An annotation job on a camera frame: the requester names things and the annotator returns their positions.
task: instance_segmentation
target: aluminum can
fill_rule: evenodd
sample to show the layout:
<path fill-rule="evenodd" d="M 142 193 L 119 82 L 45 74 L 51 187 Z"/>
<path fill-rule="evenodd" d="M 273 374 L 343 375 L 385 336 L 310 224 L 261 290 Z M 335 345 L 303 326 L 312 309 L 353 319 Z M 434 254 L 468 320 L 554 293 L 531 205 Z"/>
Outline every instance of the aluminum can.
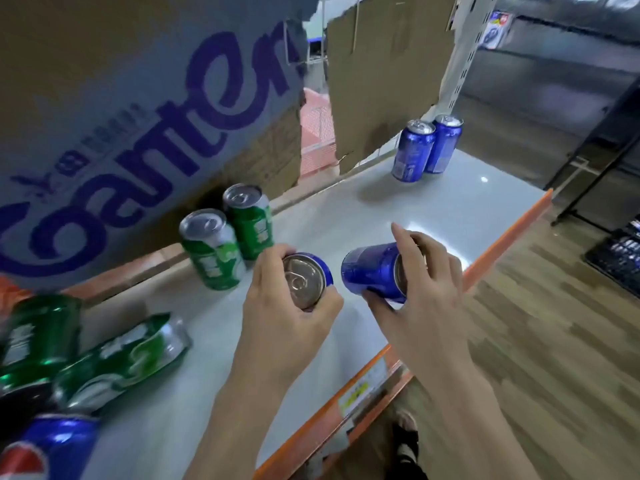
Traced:
<path fill-rule="evenodd" d="M 401 182 L 417 182 L 422 177 L 435 141 L 435 127 L 422 120 L 411 120 L 400 133 L 398 151 L 391 175 Z"/>
<path fill-rule="evenodd" d="M 4 448 L 0 478 L 79 480 L 97 437 L 96 418 L 38 415 L 18 441 Z"/>
<path fill-rule="evenodd" d="M 406 301 L 407 281 L 395 242 L 352 250 L 342 260 L 340 273 L 352 293 L 371 290 L 389 301 Z"/>
<path fill-rule="evenodd" d="M 284 275 L 295 306 L 311 311 L 327 286 L 333 284 L 329 266 L 311 253 L 295 253 L 284 257 Z"/>
<path fill-rule="evenodd" d="M 236 233 L 216 209 L 190 213 L 180 222 L 182 247 L 207 288 L 228 290 L 240 283 L 246 265 Z"/>
<path fill-rule="evenodd" d="M 256 260 L 273 245 L 273 219 L 267 195 L 256 185 L 236 184 L 225 190 L 222 200 L 236 230 L 242 256 Z"/>
<path fill-rule="evenodd" d="M 15 304 L 0 356 L 0 407 L 48 400 L 53 377 L 77 357 L 82 301 L 64 294 L 41 294 Z"/>
<path fill-rule="evenodd" d="M 54 381 L 56 401 L 74 413 L 97 411 L 178 360 L 191 345 L 180 317 L 152 315 L 62 369 Z"/>
<path fill-rule="evenodd" d="M 431 149 L 425 173 L 442 173 L 449 164 L 453 150 L 456 149 L 464 121 L 448 114 L 439 114 L 433 122 L 436 128 L 436 141 Z"/>

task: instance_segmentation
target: torn cardboard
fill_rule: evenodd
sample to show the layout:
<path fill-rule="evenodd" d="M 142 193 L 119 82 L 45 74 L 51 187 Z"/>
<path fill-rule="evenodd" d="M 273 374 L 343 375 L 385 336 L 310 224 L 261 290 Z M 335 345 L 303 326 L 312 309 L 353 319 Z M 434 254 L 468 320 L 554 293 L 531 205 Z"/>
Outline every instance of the torn cardboard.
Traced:
<path fill-rule="evenodd" d="M 175 242 L 212 187 L 290 188 L 317 1 L 8 2 L 0 274 L 65 288 Z"/>
<path fill-rule="evenodd" d="M 364 0 L 327 28 L 328 84 L 340 172 L 438 102 L 453 52 L 456 0 Z"/>

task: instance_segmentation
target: wooden floor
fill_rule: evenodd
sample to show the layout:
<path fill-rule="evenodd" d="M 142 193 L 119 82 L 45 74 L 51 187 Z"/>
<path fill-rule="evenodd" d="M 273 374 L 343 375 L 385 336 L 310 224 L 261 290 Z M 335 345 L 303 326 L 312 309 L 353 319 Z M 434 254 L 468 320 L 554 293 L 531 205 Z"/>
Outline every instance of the wooden floor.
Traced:
<path fill-rule="evenodd" d="M 465 300 L 473 358 L 542 479 L 640 478 L 640 302 L 580 261 L 599 238 L 541 220 Z M 418 420 L 429 478 L 467 478 L 415 379 L 394 405 Z M 391 418 L 388 408 L 324 479 L 384 478 Z"/>

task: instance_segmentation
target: price tag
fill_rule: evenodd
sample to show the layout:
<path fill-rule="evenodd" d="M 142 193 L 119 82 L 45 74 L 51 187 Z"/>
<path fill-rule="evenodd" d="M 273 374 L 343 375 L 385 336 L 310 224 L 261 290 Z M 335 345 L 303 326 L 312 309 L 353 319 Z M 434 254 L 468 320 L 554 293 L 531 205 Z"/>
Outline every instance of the price tag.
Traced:
<path fill-rule="evenodd" d="M 362 402 L 362 400 L 373 391 L 380 383 L 387 379 L 387 364 L 385 358 L 380 359 L 366 371 L 366 373 L 357 380 L 356 384 L 351 386 L 340 399 L 338 406 L 343 418 L 350 415 L 354 409 Z"/>

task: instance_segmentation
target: pepsi can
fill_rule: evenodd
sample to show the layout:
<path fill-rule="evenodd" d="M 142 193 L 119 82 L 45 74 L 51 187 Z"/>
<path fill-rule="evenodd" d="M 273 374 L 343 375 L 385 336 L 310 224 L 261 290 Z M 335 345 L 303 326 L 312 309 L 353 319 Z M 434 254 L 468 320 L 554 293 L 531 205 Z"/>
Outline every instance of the pepsi can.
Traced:
<path fill-rule="evenodd" d="M 464 121 L 448 114 L 439 114 L 433 124 L 436 128 L 436 141 L 431 149 L 424 172 L 442 173 L 451 160 L 453 150 L 456 149 Z"/>
<path fill-rule="evenodd" d="M 327 286 L 333 284 L 329 266 L 311 253 L 290 254 L 282 264 L 295 306 L 306 312 L 313 310 Z"/>
<path fill-rule="evenodd" d="M 98 420 L 41 414 L 0 456 L 0 478 L 79 480 L 98 437 Z"/>
<path fill-rule="evenodd" d="M 435 127 L 422 120 L 411 120 L 400 133 L 398 151 L 391 175 L 401 182 L 417 182 L 422 177 L 435 142 Z"/>
<path fill-rule="evenodd" d="M 370 290 L 389 301 L 406 301 L 407 281 L 395 242 L 352 250 L 342 260 L 340 273 L 352 293 Z"/>

